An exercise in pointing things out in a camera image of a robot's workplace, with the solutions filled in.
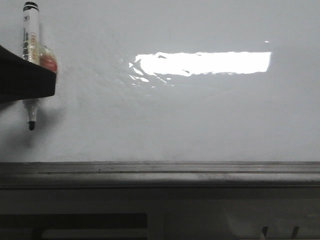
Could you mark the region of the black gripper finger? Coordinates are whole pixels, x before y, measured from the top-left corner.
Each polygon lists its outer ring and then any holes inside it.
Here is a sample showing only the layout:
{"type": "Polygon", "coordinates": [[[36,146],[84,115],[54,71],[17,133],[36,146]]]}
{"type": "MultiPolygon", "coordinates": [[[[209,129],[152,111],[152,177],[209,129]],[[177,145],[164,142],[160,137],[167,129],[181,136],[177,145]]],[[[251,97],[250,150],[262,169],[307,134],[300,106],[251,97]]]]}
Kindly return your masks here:
{"type": "Polygon", "coordinates": [[[56,73],[0,47],[0,103],[55,95],[56,73]]]}

